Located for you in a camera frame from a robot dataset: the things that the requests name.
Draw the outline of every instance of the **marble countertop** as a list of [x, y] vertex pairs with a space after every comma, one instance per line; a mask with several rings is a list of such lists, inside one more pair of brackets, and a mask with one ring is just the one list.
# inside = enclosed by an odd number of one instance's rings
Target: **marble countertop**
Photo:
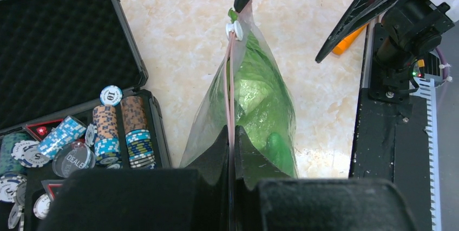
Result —
[[[121, 0], [159, 100], [172, 165], [227, 46], [234, 0]], [[364, 34], [340, 57], [314, 58], [352, 0], [253, 0], [254, 19], [277, 60], [297, 117], [300, 177], [347, 177]]]

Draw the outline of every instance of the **brown poker chip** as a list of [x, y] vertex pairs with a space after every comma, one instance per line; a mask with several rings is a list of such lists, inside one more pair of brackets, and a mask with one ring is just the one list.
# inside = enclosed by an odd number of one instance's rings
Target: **brown poker chip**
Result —
[[124, 132], [127, 134], [138, 129], [147, 129], [147, 117], [143, 109], [143, 99], [129, 96], [121, 100]]
[[112, 105], [98, 105], [93, 110], [93, 121], [97, 127], [96, 142], [107, 138], [118, 138], [115, 107]]

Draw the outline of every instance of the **clear plastic bag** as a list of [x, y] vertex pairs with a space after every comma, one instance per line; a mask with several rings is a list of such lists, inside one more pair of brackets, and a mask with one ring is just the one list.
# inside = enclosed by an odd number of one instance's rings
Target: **clear plastic bag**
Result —
[[[231, 22], [239, 21], [244, 32], [242, 41], [230, 40], [228, 46], [232, 44], [234, 123], [244, 127], [252, 144], [274, 165], [297, 177], [293, 103], [274, 57], [255, 26], [251, 2], [240, 14], [230, 10], [228, 15]], [[207, 150], [227, 124], [224, 76], [231, 74], [223, 71], [226, 64], [224, 59], [198, 110], [182, 167]]]

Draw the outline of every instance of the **white clip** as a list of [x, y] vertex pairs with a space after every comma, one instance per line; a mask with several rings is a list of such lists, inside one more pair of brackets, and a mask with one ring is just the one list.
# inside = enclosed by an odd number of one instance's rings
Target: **white clip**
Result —
[[239, 41], [242, 41], [244, 38], [244, 31], [239, 21], [234, 21], [233, 24], [226, 24], [226, 38], [228, 38], [228, 40], [230, 39], [230, 32], [234, 32], [236, 34], [236, 39]]
[[443, 70], [446, 67], [451, 67], [451, 65], [448, 64], [448, 63], [447, 64], [440, 64], [438, 67]]

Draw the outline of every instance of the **poker chip case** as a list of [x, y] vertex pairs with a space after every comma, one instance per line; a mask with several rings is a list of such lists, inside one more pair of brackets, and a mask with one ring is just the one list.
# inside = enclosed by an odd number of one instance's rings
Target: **poker chip case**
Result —
[[[169, 168], [160, 106], [140, 89], [147, 78], [120, 0], [0, 0], [0, 138], [68, 115], [88, 125], [101, 90], [116, 85], [123, 96], [142, 98], [156, 167]], [[116, 115], [122, 118], [119, 105]], [[129, 166], [126, 140], [119, 140]], [[32, 208], [44, 193], [41, 181], [55, 179], [50, 163], [27, 169], [24, 230], [38, 227]], [[11, 207], [0, 203], [0, 230], [8, 230]]]

